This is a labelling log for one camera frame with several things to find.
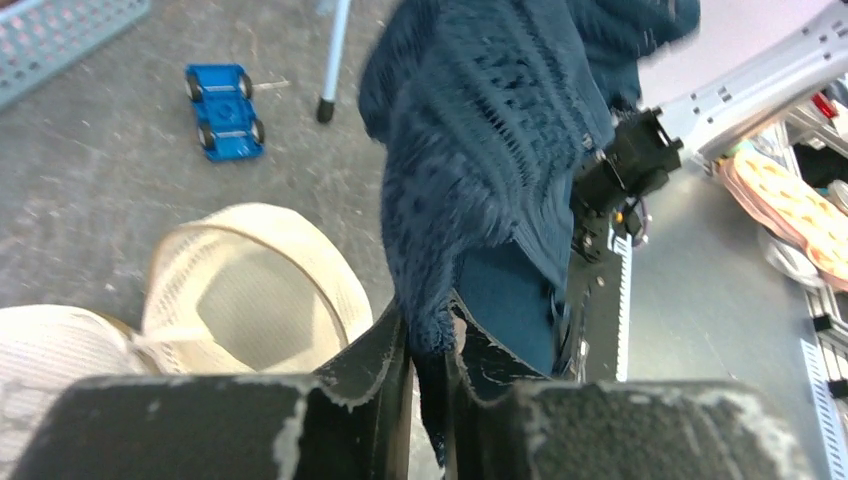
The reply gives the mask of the blue tripod stand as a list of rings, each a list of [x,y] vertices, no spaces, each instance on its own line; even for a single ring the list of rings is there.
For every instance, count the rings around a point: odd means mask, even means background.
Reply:
[[[337,87],[342,67],[351,4],[351,0],[322,1],[320,3],[321,12],[329,11],[330,6],[333,7],[334,12],[328,43],[323,88],[319,95],[316,108],[316,120],[321,124],[328,124],[333,119],[335,113]]]

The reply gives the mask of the blue plastic basket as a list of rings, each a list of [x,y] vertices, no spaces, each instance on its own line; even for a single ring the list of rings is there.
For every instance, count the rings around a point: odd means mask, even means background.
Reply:
[[[16,1],[1,9],[3,108],[127,30],[145,0]]]

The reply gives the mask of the blue toy car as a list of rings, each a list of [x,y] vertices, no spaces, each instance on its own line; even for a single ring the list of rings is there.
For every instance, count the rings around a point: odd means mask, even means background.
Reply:
[[[189,64],[187,95],[194,108],[200,146],[211,162],[263,154],[264,124],[253,102],[253,82],[238,64]]]

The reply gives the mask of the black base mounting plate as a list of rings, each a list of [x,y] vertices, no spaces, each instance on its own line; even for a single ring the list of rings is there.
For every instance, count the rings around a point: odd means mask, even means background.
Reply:
[[[565,293],[570,325],[564,377],[571,381],[617,381],[621,260],[613,236],[619,235],[612,225],[596,225],[580,230],[573,242]]]

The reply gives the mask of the white round tub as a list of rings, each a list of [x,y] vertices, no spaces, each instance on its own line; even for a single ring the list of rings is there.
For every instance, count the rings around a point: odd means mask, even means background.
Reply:
[[[359,279],[300,213],[233,205],[155,249],[141,324],[81,307],[1,311],[1,475],[60,393],[93,376],[310,372],[373,324]]]

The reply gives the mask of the navy blue lace bra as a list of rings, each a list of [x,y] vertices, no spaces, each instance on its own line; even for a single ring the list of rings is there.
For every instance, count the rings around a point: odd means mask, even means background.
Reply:
[[[358,108],[387,153],[382,242],[438,463],[465,255],[511,247],[544,288],[565,289],[574,173],[640,99],[639,60],[700,17],[696,1],[397,4]]]

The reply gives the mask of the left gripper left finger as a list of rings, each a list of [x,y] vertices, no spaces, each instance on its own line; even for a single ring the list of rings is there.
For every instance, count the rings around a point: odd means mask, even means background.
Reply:
[[[307,374],[94,377],[66,389],[17,479],[402,479],[411,372],[395,307]]]

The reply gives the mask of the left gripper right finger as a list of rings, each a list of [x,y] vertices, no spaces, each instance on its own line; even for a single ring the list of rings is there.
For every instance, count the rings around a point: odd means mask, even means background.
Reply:
[[[547,379],[476,324],[445,359],[451,479],[811,479],[785,419],[732,381]]]

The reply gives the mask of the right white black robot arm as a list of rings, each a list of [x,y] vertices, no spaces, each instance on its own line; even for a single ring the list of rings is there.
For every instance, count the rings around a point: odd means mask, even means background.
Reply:
[[[629,198],[660,189],[682,162],[707,166],[847,71],[847,4],[830,2],[797,32],[731,72],[620,122],[614,140],[575,176],[572,247],[599,260],[615,215],[628,234]]]

